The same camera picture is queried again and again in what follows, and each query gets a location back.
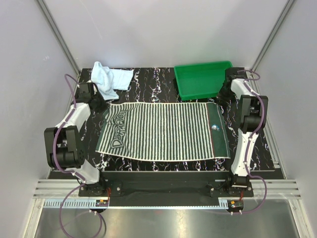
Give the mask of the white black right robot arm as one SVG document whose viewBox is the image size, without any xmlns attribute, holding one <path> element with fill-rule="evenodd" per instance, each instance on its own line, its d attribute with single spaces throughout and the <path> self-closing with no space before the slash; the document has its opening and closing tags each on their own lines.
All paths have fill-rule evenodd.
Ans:
<svg viewBox="0 0 317 238">
<path fill-rule="evenodd" d="M 265 127 L 268 97 L 260 95 L 248 84 L 259 80 L 258 73 L 243 67 L 230 67 L 225 70 L 225 80 L 218 93 L 218 101 L 228 105 L 236 96 L 239 99 L 237 125 L 238 144 L 230 169 L 230 181 L 225 184 L 229 196 L 237 196 L 249 186 L 250 163 L 259 131 Z"/>
</svg>

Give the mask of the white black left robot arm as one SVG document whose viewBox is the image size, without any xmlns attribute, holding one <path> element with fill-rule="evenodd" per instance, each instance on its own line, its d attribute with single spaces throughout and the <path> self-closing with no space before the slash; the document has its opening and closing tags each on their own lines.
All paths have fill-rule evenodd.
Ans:
<svg viewBox="0 0 317 238">
<path fill-rule="evenodd" d="M 80 130 L 91 113 L 102 113 L 106 108 L 107 103 L 95 83 L 80 83 L 64 119 L 44 131 L 48 165 L 62 173 L 77 177 L 90 187 L 95 196 L 104 195 L 107 184 L 100 171 L 88 162 Z"/>
</svg>

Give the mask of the green white striped towel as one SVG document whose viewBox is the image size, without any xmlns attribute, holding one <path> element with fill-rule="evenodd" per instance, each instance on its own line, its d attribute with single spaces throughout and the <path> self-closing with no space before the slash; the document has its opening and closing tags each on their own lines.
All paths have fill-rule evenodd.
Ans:
<svg viewBox="0 0 317 238">
<path fill-rule="evenodd" d="M 112 104 L 96 151 L 151 162 L 230 158 L 221 109 L 213 102 Z"/>
</svg>

